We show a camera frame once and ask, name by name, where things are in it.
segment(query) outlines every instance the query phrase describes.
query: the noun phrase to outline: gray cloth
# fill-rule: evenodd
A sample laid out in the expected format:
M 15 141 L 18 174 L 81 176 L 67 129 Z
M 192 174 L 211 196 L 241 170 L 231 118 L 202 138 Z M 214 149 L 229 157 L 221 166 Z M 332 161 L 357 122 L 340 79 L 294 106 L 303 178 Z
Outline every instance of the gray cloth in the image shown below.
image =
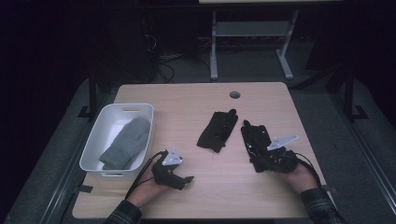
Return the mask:
M 125 124 L 111 146 L 99 158 L 105 164 L 103 170 L 128 170 L 138 152 L 147 145 L 149 129 L 149 121 L 143 118 Z

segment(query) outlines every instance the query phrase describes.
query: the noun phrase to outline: wooden table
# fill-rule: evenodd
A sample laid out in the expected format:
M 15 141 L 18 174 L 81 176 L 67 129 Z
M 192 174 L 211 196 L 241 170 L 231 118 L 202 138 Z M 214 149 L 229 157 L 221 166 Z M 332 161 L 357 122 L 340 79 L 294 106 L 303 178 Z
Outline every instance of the wooden table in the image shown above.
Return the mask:
M 240 98 L 230 97 L 238 91 Z M 255 173 L 240 129 L 243 120 L 265 125 L 270 136 L 300 138 L 287 146 L 304 154 L 322 172 L 303 124 L 283 83 L 206 83 L 125 85 L 115 103 L 149 103 L 156 119 L 151 154 L 176 146 L 183 163 L 175 174 L 194 175 L 182 191 L 172 190 L 141 208 L 143 218 L 294 218 L 306 217 L 300 197 L 272 172 Z M 219 154 L 196 146 L 215 111 L 236 109 L 239 117 Z M 87 174 L 73 215 L 107 217 L 133 181 L 100 181 Z

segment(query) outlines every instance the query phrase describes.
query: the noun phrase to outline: sleeve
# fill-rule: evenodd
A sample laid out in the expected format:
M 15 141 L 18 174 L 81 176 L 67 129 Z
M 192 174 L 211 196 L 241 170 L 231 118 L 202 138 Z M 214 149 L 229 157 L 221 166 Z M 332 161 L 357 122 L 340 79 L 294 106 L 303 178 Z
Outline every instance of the sleeve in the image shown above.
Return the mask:
M 128 201 L 122 201 L 104 224 L 135 224 L 141 217 L 142 212 L 138 207 Z
M 315 224 L 347 223 L 337 212 L 324 189 L 309 189 L 301 193 L 305 210 Z

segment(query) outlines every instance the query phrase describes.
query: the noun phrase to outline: hand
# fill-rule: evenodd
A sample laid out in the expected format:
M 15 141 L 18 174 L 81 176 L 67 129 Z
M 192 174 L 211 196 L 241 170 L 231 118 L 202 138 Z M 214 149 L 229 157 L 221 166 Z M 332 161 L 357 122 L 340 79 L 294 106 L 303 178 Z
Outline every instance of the hand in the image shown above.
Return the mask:
M 151 172 L 153 163 L 148 167 L 145 173 L 143 173 L 140 178 L 140 185 L 132 191 L 131 195 L 126 199 L 128 202 L 134 204 L 136 207 L 141 207 L 144 204 L 150 202 L 162 193 L 172 189 L 171 187 L 165 185 L 158 185 L 153 179 L 153 174 Z
M 277 173 L 282 179 L 284 179 L 297 193 L 302 193 L 308 189 L 317 189 L 318 184 L 315 178 L 312 176 L 311 172 L 301 165 L 300 163 L 297 167 L 290 173 L 283 174 Z

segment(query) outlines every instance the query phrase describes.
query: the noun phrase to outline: white plastic bin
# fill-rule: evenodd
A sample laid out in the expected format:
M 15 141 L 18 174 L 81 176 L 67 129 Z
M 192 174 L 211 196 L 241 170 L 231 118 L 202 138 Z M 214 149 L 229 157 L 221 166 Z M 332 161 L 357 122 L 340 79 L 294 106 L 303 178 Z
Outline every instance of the white plastic bin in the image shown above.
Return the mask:
M 129 170 L 103 170 L 99 157 L 104 153 L 121 131 L 122 127 L 135 118 L 150 122 L 146 148 L 137 155 Z M 105 106 L 94 123 L 82 152 L 79 166 L 98 179 L 134 180 L 151 153 L 154 135 L 154 109 L 149 104 L 112 104 Z

